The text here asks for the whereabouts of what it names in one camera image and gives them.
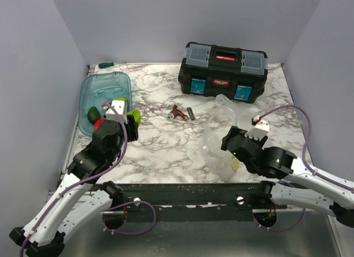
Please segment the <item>green fake starfruit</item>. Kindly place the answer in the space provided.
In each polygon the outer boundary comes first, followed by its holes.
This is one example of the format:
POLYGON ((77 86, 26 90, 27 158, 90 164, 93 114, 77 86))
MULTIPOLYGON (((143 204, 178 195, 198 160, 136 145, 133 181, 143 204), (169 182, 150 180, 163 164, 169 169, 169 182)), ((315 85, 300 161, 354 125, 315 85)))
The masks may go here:
POLYGON ((127 112, 127 116, 132 116, 134 120, 137 122, 138 126, 141 124, 141 112, 139 110, 133 110, 127 112))

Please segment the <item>green fake lime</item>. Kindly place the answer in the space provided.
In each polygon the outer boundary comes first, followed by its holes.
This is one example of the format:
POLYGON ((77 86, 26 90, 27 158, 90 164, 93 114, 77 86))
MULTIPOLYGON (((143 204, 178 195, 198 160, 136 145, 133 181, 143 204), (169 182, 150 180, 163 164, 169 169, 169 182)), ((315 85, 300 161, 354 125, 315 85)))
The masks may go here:
POLYGON ((123 101, 124 103, 128 103, 128 99, 125 97, 117 97, 114 99, 115 101, 123 101))

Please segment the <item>translucent plastic bag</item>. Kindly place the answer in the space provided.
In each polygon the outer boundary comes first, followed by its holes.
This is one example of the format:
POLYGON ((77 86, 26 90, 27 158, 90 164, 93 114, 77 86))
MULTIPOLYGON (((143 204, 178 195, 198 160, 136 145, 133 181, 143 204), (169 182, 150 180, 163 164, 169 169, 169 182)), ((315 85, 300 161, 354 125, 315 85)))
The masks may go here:
POLYGON ((235 105, 226 96, 217 95, 201 136, 201 155, 210 171, 222 181, 230 181, 241 166, 232 154, 221 149, 223 137, 236 125, 235 105))

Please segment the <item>red fake apple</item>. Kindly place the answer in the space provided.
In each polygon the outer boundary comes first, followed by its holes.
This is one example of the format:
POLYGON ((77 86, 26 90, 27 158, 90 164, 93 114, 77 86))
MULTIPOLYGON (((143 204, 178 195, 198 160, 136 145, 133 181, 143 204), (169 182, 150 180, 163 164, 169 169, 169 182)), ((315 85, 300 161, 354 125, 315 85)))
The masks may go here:
POLYGON ((94 129, 94 130, 97 130, 97 129, 99 128, 100 124, 103 123, 104 121, 105 121, 104 118, 98 119, 98 120, 94 123, 93 129, 94 129))

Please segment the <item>dark green fake avocado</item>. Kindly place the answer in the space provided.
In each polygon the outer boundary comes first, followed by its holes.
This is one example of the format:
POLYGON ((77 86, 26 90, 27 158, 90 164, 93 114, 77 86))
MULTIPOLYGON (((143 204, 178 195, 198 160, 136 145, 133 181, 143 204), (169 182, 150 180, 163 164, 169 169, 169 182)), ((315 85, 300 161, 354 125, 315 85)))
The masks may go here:
POLYGON ((88 122, 94 125, 100 118, 101 115, 99 110, 95 106, 92 106, 87 113, 88 122))

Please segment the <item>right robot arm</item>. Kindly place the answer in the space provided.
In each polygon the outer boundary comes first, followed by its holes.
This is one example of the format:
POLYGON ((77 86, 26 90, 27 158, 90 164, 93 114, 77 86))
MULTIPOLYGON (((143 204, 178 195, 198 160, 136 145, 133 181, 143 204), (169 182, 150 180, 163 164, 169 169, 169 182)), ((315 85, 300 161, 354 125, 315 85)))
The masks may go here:
POLYGON ((271 204, 286 204, 312 209, 353 227, 353 182, 317 167, 305 166, 302 158, 280 147, 266 148, 267 139, 267 132, 260 132, 258 128, 246 131, 232 126, 221 144, 221 150, 229 151, 249 173, 301 185, 295 188, 273 183, 255 193, 256 205, 267 208, 271 204))

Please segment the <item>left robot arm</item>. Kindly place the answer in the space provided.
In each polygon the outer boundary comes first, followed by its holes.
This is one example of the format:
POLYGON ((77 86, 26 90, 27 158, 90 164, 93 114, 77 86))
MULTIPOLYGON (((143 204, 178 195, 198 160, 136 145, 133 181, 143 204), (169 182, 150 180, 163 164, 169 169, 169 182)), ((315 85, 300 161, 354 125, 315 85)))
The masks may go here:
POLYGON ((21 256, 59 256, 67 241, 94 216, 120 208, 124 194, 112 181, 103 183, 88 201, 79 206, 77 202, 119 164, 127 144, 138 139, 138 126, 133 116, 122 123, 104 120, 98 125, 46 205, 28 224, 11 231, 9 237, 21 247, 21 256))

